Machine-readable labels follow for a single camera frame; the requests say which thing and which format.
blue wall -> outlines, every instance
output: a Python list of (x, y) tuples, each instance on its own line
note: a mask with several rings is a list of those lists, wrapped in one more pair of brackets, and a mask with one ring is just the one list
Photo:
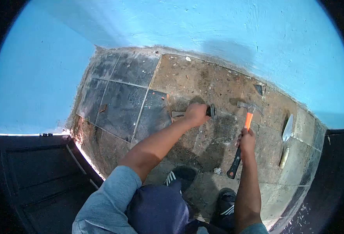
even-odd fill
[(32, 0), (0, 54), (0, 133), (64, 122), (94, 44), (219, 56), (344, 128), (344, 46), (315, 0)]
[(95, 46), (28, 4), (0, 52), (0, 133), (61, 132)]
[(93, 44), (159, 44), (229, 60), (344, 128), (344, 46), (315, 0), (37, 1)]

hammer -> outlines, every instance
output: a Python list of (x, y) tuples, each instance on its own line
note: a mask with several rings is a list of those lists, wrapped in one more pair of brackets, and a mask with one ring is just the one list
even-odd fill
[[(255, 110), (259, 111), (260, 115), (263, 116), (263, 112), (260, 110), (260, 108), (256, 104), (251, 104), (251, 103), (245, 103), (245, 102), (242, 102), (242, 101), (238, 101), (237, 102), (237, 107), (238, 108), (244, 107), (244, 108), (247, 109), (246, 122), (245, 122), (247, 130), (250, 129), (251, 120), (252, 120), (252, 117), (254, 115), (254, 111)], [(235, 178), (238, 166), (240, 165), (240, 161), (241, 161), (241, 148), (238, 147), (235, 159), (233, 160), (233, 163), (232, 163), (232, 166), (227, 171), (227, 176), (229, 178), (231, 178), (231, 179)]]

forearm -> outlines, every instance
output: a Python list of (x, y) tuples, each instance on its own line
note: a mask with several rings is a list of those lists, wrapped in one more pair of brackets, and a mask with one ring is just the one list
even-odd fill
[(251, 224), (261, 222), (261, 196), (257, 162), (254, 152), (243, 160), (240, 185), (235, 203), (236, 231), (239, 233)]
[(147, 174), (158, 165), (172, 146), (191, 127), (185, 118), (181, 118), (134, 146), (119, 162), (119, 165), (129, 166), (144, 181)]

sneaker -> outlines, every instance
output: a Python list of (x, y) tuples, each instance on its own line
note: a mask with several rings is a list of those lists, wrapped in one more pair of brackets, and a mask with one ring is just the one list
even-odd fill
[(226, 231), (234, 228), (236, 195), (230, 188), (223, 188), (219, 191), (215, 212), (210, 220), (211, 224)]
[(172, 186), (172, 182), (174, 180), (180, 181), (180, 194), (183, 194), (183, 192), (185, 192), (193, 183), (196, 174), (196, 171), (190, 167), (179, 166), (168, 173), (167, 179), (165, 180), (164, 184), (167, 186)]

hammer head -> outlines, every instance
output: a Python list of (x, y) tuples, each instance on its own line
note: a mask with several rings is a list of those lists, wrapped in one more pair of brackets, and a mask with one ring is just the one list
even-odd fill
[(254, 113), (255, 110), (257, 110), (261, 116), (263, 116), (262, 110), (254, 103), (245, 103), (242, 101), (237, 102), (237, 107), (238, 108), (246, 108), (248, 113)]

